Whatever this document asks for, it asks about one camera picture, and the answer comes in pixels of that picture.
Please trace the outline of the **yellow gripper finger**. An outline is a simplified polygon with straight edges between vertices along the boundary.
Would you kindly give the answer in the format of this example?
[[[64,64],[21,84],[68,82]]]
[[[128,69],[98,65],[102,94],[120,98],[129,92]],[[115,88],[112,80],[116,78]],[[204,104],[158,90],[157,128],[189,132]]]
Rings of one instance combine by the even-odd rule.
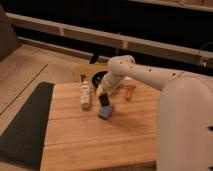
[[[100,97],[101,95],[103,95],[106,92],[104,86],[102,84],[100,84],[96,90],[96,95],[98,97]]]

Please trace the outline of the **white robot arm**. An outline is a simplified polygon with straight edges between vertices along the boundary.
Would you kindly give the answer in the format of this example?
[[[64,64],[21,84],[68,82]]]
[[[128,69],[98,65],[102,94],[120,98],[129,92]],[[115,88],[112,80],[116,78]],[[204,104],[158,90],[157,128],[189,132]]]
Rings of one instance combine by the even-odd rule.
[[[102,85],[113,90],[126,76],[160,91],[157,171],[213,171],[213,76],[138,65],[123,55],[108,61]]]

